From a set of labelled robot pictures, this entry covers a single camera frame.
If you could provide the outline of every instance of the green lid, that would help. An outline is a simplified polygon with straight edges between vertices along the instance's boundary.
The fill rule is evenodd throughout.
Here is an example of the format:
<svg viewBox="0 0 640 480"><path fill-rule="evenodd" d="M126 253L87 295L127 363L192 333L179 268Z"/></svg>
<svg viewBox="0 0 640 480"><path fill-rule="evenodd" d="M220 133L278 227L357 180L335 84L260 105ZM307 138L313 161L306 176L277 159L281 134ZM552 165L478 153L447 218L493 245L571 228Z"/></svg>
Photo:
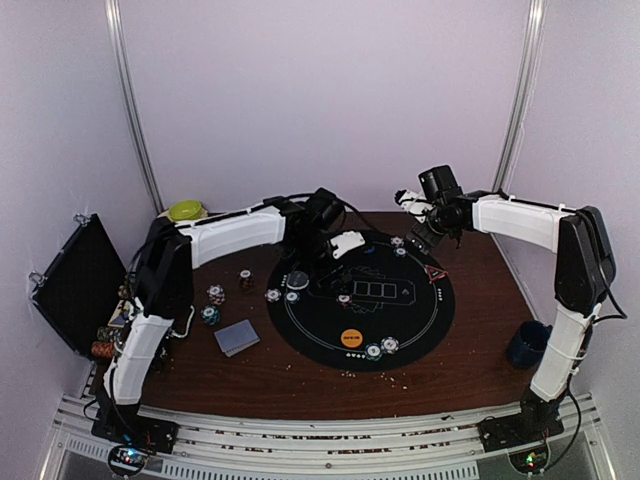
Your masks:
<svg viewBox="0 0 640 480"><path fill-rule="evenodd" d="M169 218L173 222L184 220L197 220L200 217L202 204L197 200L185 200L178 202L169 209Z"/></svg>

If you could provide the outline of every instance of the brown tabletop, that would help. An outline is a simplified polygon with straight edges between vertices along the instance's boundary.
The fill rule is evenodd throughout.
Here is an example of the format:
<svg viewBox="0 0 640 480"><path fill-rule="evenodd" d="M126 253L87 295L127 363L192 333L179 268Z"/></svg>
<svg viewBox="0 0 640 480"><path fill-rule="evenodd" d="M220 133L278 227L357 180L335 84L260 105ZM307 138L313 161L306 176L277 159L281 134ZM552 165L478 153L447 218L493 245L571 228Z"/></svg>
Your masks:
<svg viewBox="0 0 640 480"><path fill-rule="evenodd" d="M412 223L403 213L368 213L367 218L395 235L404 235ZM513 369L504 349L531 313L493 240L466 232L459 250L454 241L443 240L433 256L455 289L453 326L427 356L384 374L347 374L322 366L283 340L264 299L278 260L276 247L253 248L205 265L194 272L198 316L191 334L173 341L172 360L163 372L148 376L142 403L238 417L337 420L452 412L518 400L531 372ZM244 268L255 278L248 293L237 283ZM227 298L216 327L199 316L211 284L221 284ZM227 358L213 332L245 318L261 341Z"/></svg>

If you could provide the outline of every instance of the robotic arm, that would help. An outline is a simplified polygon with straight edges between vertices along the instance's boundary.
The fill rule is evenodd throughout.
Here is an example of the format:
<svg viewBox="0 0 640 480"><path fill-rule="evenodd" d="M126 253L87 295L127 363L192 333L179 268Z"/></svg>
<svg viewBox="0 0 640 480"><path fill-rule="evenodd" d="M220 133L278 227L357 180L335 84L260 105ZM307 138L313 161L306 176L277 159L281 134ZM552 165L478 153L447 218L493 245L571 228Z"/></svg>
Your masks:
<svg viewBox="0 0 640 480"><path fill-rule="evenodd" d="M535 441L547 429L562 432L557 408L577 372L616 266L602 215L594 207L571 210L488 192L464 194L448 166L419 176L423 193L399 191L396 202L418 222L407 238L424 253L462 231L517 238L557 255L556 320L542 362L521 399L522 412L479 425L485 450Z"/></svg>
<svg viewBox="0 0 640 480"><path fill-rule="evenodd" d="M142 385L174 319L186 314L194 297L192 270L246 248L282 243L295 249L311 281L334 294L348 278L341 276L339 259L364 245L357 232L327 239L327 230L344 205L333 193L319 189L304 202L275 197L243 211L195 222L173 224L156 219L139 250L133 286L133 311L116 343L117 356L98 392L99 418L92 433L112 441L151 443L170 453L177 425L137 415Z"/></svg>

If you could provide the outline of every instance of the deck of cards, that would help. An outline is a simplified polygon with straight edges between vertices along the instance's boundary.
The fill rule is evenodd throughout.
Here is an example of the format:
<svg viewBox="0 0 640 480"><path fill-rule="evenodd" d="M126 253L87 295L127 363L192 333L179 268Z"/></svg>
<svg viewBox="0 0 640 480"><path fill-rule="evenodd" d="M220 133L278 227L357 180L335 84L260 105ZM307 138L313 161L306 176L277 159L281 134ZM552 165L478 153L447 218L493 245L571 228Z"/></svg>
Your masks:
<svg viewBox="0 0 640 480"><path fill-rule="evenodd" d="M227 357L239 353L260 341L249 320L243 320L215 332L220 350Z"/></svg>

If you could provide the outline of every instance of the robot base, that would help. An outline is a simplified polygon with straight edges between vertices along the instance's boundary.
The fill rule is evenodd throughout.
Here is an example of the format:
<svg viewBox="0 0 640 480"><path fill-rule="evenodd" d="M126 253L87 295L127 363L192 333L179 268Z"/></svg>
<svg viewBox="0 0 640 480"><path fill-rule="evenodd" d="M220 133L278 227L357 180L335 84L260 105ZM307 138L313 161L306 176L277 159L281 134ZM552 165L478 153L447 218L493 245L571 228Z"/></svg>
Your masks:
<svg viewBox="0 0 640 480"><path fill-rule="evenodd" d="M560 420L554 419L547 422L547 428L549 429L548 437L564 432L564 426ZM487 453L538 442L543 438L541 431L523 428L520 413L483 420L478 424L478 430L484 451Z"/></svg>
<svg viewBox="0 0 640 480"><path fill-rule="evenodd" d="M177 423L168 422L166 420L157 420L149 417L136 417L135 425L136 430L139 429L138 431L149 434L149 448L152 451L167 454L173 452L173 444L175 443L176 436L178 435ZM94 422L93 427L91 428L91 434L95 437L104 438L114 443L129 443L125 438L125 435L127 434L123 433L121 429L104 425L99 421Z"/></svg>
<svg viewBox="0 0 640 480"><path fill-rule="evenodd" d="M177 423L139 416L140 404L121 405L116 410L104 387L96 392L96 399L100 408L91 427L93 436L157 453L173 452Z"/></svg>

